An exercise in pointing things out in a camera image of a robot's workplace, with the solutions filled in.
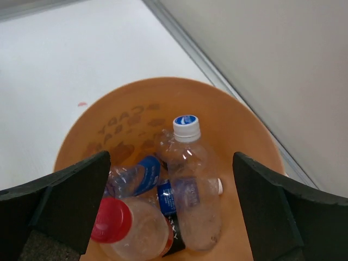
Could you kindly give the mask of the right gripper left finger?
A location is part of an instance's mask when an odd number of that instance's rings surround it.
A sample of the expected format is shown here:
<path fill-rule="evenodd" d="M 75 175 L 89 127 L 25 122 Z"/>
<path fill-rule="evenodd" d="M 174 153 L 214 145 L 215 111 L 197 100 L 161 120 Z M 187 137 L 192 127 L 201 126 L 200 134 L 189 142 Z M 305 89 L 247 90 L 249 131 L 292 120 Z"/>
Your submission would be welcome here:
<path fill-rule="evenodd" d="M 108 179 L 110 154 L 1 190 L 1 260 L 79 260 Z"/>

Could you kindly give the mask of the red label bottle red cap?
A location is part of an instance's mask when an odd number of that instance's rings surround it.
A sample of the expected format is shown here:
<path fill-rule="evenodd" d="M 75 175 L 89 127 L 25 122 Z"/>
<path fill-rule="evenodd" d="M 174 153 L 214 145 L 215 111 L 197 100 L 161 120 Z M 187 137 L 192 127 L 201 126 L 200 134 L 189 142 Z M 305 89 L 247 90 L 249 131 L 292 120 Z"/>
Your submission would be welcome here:
<path fill-rule="evenodd" d="M 91 239 L 111 258 L 151 260 L 167 254 L 174 236 L 168 219 L 150 202 L 107 197 L 100 202 Z"/>

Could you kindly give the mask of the blue label bottle blue cap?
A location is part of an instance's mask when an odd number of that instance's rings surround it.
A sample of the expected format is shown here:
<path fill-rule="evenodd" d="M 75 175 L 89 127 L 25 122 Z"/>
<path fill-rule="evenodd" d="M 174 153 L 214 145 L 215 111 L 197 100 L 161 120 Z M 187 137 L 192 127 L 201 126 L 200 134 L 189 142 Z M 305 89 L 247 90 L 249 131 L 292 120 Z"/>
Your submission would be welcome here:
<path fill-rule="evenodd" d="M 134 166 L 112 166 L 103 197 L 116 199 L 139 196 L 158 183 L 161 163 L 155 156 L 146 156 Z"/>

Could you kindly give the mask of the small black label bottle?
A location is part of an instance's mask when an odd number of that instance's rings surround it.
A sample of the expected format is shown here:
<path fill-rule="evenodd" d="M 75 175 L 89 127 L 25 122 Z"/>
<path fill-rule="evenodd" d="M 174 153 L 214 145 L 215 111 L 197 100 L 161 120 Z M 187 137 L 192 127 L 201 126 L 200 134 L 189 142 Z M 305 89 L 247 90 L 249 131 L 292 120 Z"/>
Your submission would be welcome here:
<path fill-rule="evenodd" d="M 182 239 L 179 222 L 176 214 L 165 216 L 169 222 L 172 229 L 172 243 L 168 251 L 163 255 L 163 257 L 177 253 L 185 249 L 185 243 Z"/>

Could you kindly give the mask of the Pocari Sweat blue label bottle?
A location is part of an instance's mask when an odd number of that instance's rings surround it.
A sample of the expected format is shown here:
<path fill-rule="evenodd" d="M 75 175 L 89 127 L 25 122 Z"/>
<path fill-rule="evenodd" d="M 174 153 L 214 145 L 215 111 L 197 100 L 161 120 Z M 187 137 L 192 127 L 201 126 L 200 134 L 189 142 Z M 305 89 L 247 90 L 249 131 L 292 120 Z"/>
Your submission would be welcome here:
<path fill-rule="evenodd" d="M 181 177 L 173 183 L 167 179 L 157 186 L 159 209 L 163 215 L 191 211 L 198 206 L 209 209 L 223 193 L 219 178 Z"/>

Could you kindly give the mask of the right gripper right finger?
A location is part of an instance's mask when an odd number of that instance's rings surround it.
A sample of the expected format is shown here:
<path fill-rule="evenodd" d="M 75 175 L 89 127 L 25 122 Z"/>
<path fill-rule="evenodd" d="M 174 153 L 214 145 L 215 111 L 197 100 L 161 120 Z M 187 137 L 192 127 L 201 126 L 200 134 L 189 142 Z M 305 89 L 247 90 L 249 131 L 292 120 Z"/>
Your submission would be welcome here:
<path fill-rule="evenodd" d="M 232 166 L 254 260 L 347 260 L 347 198 L 281 175 L 242 152 Z"/>

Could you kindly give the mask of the clear bottle white cap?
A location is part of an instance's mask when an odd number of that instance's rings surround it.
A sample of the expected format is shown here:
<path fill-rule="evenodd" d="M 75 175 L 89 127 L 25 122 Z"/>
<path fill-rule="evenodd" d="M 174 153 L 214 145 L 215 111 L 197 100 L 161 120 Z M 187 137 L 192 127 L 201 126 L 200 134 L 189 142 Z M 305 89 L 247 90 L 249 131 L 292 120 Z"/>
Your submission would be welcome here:
<path fill-rule="evenodd" d="M 181 237 L 186 248 L 209 251 L 222 229 L 219 157 L 203 140 L 197 116 L 176 117 L 156 137 L 156 154 L 167 165 Z"/>

